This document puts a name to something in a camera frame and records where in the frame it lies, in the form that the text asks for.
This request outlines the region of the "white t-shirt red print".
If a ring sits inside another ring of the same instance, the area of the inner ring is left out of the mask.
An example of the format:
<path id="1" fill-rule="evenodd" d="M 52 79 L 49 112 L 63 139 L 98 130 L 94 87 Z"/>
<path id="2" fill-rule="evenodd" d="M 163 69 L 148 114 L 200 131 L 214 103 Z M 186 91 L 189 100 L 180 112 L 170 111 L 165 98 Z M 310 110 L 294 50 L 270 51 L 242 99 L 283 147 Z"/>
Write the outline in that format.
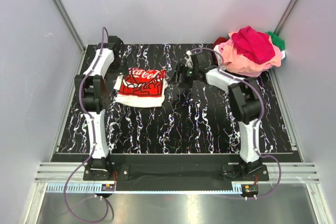
<path id="1" fill-rule="evenodd" d="M 134 108 L 161 107 L 166 87 L 165 70 L 130 68 L 127 76 L 117 77 L 115 102 Z"/>

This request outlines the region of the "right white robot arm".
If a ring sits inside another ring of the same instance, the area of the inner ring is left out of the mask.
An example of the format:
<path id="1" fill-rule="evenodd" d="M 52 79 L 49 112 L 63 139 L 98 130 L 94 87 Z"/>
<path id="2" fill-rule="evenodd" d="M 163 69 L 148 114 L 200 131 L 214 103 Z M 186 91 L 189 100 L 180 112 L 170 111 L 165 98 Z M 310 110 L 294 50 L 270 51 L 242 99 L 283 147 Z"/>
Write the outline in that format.
<path id="1" fill-rule="evenodd" d="M 240 132 L 240 162 L 235 172 L 250 180 L 261 168 L 259 127 L 265 112 L 263 100 L 254 78 L 241 78 L 223 70 L 214 57 L 205 52 L 186 52 L 185 62 L 178 63 L 170 84 L 190 89 L 194 81 L 215 86 L 228 93 L 229 105 Z"/>

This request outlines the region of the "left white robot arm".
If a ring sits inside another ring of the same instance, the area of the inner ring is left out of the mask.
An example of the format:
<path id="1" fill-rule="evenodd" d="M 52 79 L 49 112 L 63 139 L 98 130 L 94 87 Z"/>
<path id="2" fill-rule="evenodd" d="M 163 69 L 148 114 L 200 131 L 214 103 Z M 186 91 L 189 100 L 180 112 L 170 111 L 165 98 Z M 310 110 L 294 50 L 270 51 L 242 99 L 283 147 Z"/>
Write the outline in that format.
<path id="1" fill-rule="evenodd" d="M 88 69 L 74 79 L 89 132 L 90 155 L 85 165 L 103 180 L 113 175 L 105 133 L 105 100 L 109 95 L 104 78 L 107 73 L 127 72 L 127 65 L 122 60 L 123 50 L 123 41 L 118 36 L 109 36 L 107 42 L 96 45 L 95 57 Z"/>

